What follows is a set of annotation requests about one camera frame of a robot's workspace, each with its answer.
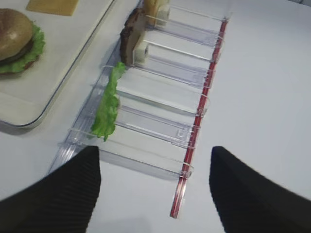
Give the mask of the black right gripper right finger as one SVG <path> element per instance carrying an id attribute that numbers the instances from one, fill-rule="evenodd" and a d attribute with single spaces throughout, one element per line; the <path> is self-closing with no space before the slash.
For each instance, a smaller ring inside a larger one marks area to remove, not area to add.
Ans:
<path id="1" fill-rule="evenodd" d="M 209 187 L 226 233 L 309 233 L 311 202 L 265 178 L 221 146 L 212 148 Z"/>

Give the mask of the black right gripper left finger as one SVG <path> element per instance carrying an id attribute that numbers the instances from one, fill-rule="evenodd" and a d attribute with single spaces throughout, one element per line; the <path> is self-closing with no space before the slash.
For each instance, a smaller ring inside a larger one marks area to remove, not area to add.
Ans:
<path id="1" fill-rule="evenodd" d="M 0 202 L 2 233 L 84 233 L 101 189 L 99 149 L 87 146 L 28 188 Z"/>

